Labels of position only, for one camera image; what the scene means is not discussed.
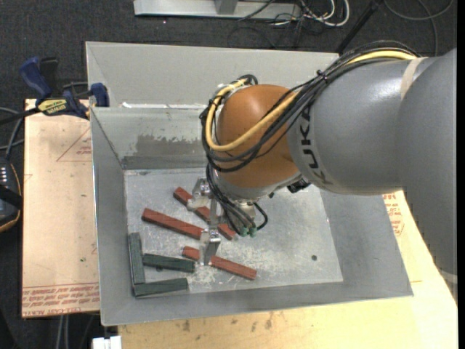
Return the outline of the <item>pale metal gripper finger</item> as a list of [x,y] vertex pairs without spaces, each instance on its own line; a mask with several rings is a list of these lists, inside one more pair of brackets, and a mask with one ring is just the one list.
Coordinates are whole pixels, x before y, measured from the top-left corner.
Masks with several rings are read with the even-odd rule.
[[192,190],[192,197],[187,200],[189,210],[208,207],[211,198],[211,188],[206,178],[198,178]]
[[213,256],[217,254],[221,237],[217,230],[203,230],[200,238],[199,261],[200,265],[208,265]]

